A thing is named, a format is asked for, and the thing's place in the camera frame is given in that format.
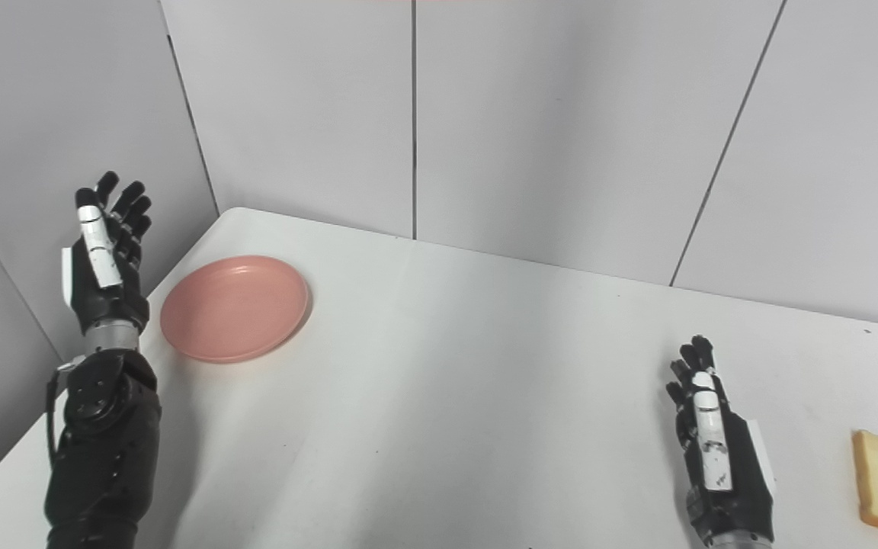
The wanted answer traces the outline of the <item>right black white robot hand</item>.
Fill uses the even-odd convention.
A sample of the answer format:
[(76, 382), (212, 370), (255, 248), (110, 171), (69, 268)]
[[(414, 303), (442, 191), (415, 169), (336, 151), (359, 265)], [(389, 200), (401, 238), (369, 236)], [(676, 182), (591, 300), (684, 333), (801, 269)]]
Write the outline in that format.
[(774, 476), (760, 430), (732, 409), (707, 337), (679, 352), (665, 389), (689, 480), (687, 520), (704, 547), (771, 548)]

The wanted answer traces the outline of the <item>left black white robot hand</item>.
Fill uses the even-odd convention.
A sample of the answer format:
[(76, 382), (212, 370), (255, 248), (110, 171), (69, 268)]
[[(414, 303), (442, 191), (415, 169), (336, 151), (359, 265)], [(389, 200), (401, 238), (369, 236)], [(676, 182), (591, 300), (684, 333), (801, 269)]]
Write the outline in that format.
[(83, 335), (111, 321), (126, 321), (136, 332), (149, 323), (139, 270), (151, 199), (141, 181), (115, 194), (119, 181), (115, 171), (108, 171), (91, 187), (76, 191), (79, 233), (60, 253), (63, 299)]

